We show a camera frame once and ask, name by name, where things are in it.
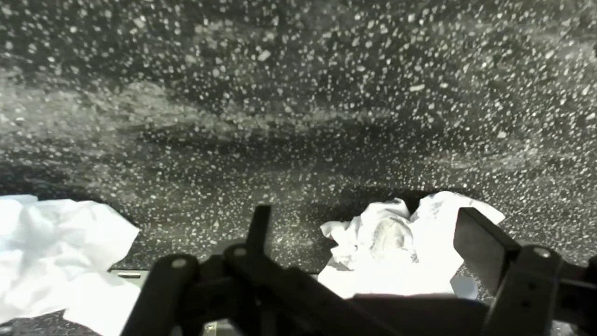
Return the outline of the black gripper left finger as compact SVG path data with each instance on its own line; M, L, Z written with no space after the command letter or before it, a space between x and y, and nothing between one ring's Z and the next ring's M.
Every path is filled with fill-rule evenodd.
M399 336L300 270L274 264L265 255L270 214L257 206L246 240L207 262L190 255L156 260L121 336L205 336L220 320L242 336Z

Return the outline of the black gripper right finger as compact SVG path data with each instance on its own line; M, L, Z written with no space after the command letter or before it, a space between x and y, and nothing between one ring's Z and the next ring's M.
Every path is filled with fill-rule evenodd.
M541 245L518 245L473 208L457 214L453 247L494 296L479 336L550 336L569 324L597 336L597 258L584 268Z

